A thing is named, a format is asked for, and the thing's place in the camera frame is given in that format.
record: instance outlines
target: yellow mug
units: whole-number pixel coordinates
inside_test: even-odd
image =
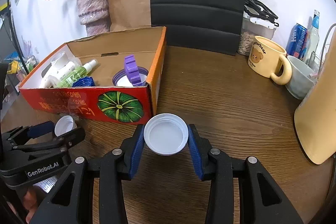
[[[279,44],[268,38],[256,36],[247,63],[256,73],[271,78],[278,85],[285,85],[292,77],[292,66],[286,54],[286,50]],[[282,75],[276,76],[282,65]]]

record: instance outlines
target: vase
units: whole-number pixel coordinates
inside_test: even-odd
[[[108,0],[77,0],[80,24],[89,36],[110,31],[111,20]]]

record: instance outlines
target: cardboard box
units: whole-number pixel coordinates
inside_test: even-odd
[[[165,33],[165,27],[150,27],[108,32],[64,43],[33,69],[19,90],[35,109],[75,113],[98,121],[146,123],[156,114],[166,48]],[[82,64],[97,59],[98,66],[89,74],[96,87],[38,88],[42,71],[54,55],[63,51],[68,57],[78,57]],[[147,85],[113,86],[113,76],[124,68],[124,58],[130,54],[134,54],[137,66],[148,70]]]

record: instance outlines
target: wood grain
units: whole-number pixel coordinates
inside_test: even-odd
[[[256,74],[246,57],[168,47],[161,80],[158,113],[174,113],[194,123],[202,137],[228,155],[256,156],[274,177],[307,223],[324,201],[332,161],[314,165],[297,142],[293,114],[300,103],[284,86]],[[58,115],[33,110],[20,96],[5,116],[3,130],[18,125],[57,121]],[[80,120],[86,139],[72,157],[100,157],[132,135],[135,126]],[[94,189],[94,223],[99,223],[98,184]],[[235,223],[239,191],[235,184]],[[130,224],[204,223],[209,182],[194,173],[189,150],[164,157],[144,148],[139,170],[123,182]]]

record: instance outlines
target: metal screw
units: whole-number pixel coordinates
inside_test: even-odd
[[[218,155],[221,151],[218,148],[211,148],[210,152],[213,155]]]
[[[120,148],[113,149],[112,154],[113,155],[120,155],[123,151]]]
[[[84,161],[85,161],[85,159],[83,157],[78,157],[78,158],[75,159],[75,162],[77,164],[82,164]]]
[[[249,157],[247,160],[252,164],[257,163],[257,161],[258,161],[256,157]]]

